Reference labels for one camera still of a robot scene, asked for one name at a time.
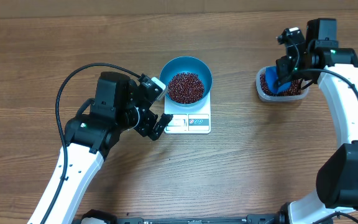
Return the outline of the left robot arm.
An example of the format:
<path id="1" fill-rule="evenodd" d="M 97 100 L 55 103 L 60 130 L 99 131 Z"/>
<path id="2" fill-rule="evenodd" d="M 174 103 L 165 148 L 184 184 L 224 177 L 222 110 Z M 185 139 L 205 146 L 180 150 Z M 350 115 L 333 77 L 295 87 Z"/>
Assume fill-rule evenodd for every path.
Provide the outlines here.
<path id="1" fill-rule="evenodd" d="M 122 73 L 102 72 L 95 97 L 65 125 L 65 147 L 29 223 L 71 223 L 121 133 L 134 129 L 153 141 L 160 137 L 172 116 L 158 116 L 149 108 L 166 91 L 156 77 L 141 75 L 134 81 Z"/>

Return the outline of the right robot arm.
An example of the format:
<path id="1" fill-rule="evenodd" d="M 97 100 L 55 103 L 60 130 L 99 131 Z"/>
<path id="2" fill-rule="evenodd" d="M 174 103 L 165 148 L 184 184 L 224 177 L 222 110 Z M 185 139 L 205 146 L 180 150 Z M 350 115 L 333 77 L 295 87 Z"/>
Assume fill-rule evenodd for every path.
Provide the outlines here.
<path id="1" fill-rule="evenodd" d="M 276 88 L 294 80 L 317 84 L 329 106 L 338 149 L 320 168 L 316 188 L 288 202 L 276 223 L 332 223 L 358 211 L 358 57 L 340 48 L 337 21 L 319 18 L 307 23 L 306 34 L 286 28 L 277 37 L 286 55 L 276 61 Z"/>

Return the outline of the blue plastic measuring scoop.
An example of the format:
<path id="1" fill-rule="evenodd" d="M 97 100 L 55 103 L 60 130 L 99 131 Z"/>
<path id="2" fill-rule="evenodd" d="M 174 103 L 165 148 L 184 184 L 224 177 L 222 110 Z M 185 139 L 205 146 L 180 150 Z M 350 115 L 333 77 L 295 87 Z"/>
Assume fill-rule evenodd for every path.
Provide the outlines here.
<path id="1" fill-rule="evenodd" d="M 287 82 L 280 84 L 278 81 L 277 68 L 276 66 L 267 67 L 265 69 L 265 83 L 269 92 L 273 95 L 281 94 L 287 91 L 291 87 L 291 83 Z"/>

